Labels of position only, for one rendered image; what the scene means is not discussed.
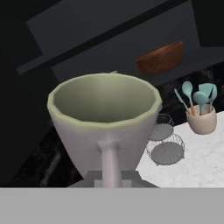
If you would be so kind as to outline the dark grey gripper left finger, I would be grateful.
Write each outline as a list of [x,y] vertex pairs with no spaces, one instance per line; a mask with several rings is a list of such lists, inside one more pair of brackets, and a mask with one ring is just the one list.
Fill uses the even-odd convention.
[[72,184],[72,187],[102,187],[102,171],[89,171],[83,180]]

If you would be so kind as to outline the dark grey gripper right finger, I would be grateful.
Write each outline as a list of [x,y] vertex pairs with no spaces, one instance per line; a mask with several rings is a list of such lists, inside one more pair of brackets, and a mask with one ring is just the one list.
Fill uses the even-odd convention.
[[122,171],[122,186],[126,188],[157,188],[156,185],[143,180],[138,171]]

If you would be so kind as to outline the pale stemmed glass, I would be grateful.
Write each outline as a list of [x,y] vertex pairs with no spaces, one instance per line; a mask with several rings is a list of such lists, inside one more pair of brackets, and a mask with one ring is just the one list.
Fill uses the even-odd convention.
[[149,82],[93,73],[60,83],[47,99],[52,123],[80,175],[100,171],[104,187],[121,187],[134,171],[162,109]]

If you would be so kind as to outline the dark grey cabinet door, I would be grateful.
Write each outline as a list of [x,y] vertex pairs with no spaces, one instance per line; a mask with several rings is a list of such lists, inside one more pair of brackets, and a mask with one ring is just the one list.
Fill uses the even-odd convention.
[[26,24],[42,54],[17,71],[53,67],[188,0],[62,0]]
[[[184,61],[179,66],[156,75],[137,72],[137,58],[175,41],[184,43]],[[216,78],[224,75],[224,47],[200,47],[193,7],[186,2],[59,63],[52,70],[60,82],[83,74],[117,71],[157,86],[207,67]]]

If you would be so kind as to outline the beige utensil pot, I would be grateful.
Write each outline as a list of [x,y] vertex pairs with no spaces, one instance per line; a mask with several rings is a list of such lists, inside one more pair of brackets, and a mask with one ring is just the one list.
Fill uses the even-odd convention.
[[186,120],[192,131],[198,135],[208,135],[215,131],[217,125],[217,115],[215,108],[209,110],[209,105],[204,105],[204,115],[200,115],[200,106],[194,106],[195,115],[186,113]]

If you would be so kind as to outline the thin teal utensil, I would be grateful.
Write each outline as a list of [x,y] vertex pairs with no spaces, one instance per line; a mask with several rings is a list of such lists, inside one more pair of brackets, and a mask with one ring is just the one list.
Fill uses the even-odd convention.
[[176,88],[174,88],[174,93],[177,96],[178,100],[184,105],[186,113],[188,115],[190,115],[190,111],[189,111],[188,107],[186,106],[184,100],[182,99],[182,97],[180,96],[180,94]]

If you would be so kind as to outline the teal spatula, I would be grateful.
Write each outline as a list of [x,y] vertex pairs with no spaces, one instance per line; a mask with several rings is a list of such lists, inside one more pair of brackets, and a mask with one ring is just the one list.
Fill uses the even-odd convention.
[[216,85],[213,83],[199,84],[199,91],[203,92],[208,97],[208,100],[207,100],[207,103],[209,104],[208,112],[211,112],[213,107],[213,102],[218,94]]

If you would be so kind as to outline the brown wooden bowl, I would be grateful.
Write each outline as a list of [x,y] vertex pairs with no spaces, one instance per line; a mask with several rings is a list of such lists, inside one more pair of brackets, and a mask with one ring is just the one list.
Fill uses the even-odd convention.
[[166,73],[179,66],[184,60],[184,42],[172,42],[136,59],[140,74]]

